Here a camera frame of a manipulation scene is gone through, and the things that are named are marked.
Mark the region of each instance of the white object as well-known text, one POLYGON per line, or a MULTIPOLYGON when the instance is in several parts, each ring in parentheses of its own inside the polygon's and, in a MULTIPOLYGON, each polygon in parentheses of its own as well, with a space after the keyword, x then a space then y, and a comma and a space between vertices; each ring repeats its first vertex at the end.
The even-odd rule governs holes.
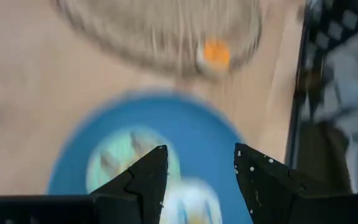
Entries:
POLYGON ((160 223, 221 224, 218 196, 201 180, 183 179, 166 190, 160 223))

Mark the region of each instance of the blue round plate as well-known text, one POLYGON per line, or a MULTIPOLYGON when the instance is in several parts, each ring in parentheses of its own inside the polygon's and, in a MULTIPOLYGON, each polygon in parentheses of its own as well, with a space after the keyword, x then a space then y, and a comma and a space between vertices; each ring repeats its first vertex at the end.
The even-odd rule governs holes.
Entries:
POLYGON ((217 111, 173 93, 131 95, 94 114, 66 144, 48 193, 87 194, 86 170, 93 149, 111 133, 138 125, 156 130, 173 144, 182 177, 197 177, 212 186, 223 223, 252 223, 233 168, 234 144, 241 138, 217 111))

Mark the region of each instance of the tabletop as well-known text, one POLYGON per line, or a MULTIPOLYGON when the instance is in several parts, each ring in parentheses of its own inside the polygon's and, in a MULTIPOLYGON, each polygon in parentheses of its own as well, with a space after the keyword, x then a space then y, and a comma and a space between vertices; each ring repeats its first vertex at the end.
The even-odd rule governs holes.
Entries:
POLYGON ((300 0, 260 0, 251 62, 218 82, 133 67, 71 29, 45 0, 0 0, 0 194, 43 194, 76 125, 113 97, 185 91, 211 104, 247 144, 283 161, 302 23, 300 0))

